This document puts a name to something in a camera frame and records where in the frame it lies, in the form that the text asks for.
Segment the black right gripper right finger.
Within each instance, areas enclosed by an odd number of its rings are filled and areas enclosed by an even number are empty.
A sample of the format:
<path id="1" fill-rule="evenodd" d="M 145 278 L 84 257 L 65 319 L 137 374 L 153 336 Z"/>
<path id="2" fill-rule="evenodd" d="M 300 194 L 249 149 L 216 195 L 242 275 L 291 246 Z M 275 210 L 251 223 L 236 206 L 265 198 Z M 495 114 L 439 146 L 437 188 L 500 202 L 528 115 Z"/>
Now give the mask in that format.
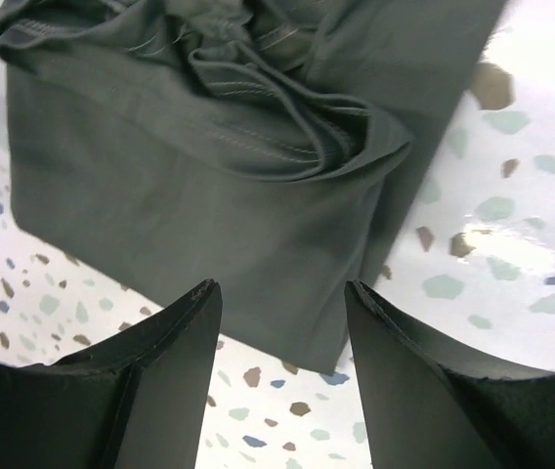
<path id="1" fill-rule="evenodd" d="M 376 468 L 555 468 L 555 372 L 500 359 L 345 288 Z"/>

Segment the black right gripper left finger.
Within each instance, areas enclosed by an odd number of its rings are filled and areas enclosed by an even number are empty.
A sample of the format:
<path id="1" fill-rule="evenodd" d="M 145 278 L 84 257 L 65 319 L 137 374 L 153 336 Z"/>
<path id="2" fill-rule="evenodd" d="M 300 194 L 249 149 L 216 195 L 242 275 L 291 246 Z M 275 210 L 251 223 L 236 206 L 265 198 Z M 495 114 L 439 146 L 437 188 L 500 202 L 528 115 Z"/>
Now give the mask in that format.
<path id="1" fill-rule="evenodd" d="M 0 468 L 194 467 L 221 317 L 207 280 L 53 364 L 0 363 Z"/>

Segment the grey t shirt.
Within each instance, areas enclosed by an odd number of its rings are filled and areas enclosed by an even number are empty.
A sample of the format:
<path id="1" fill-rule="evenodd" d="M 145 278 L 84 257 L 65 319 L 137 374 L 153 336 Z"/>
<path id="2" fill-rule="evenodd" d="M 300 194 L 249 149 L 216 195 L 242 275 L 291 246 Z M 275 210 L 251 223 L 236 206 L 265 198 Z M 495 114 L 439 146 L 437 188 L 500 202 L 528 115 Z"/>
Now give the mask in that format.
<path id="1" fill-rule="evenodd" d="M 223 334 L 330 374 L 501 1 L 6 1 L 12 210 Z"/>

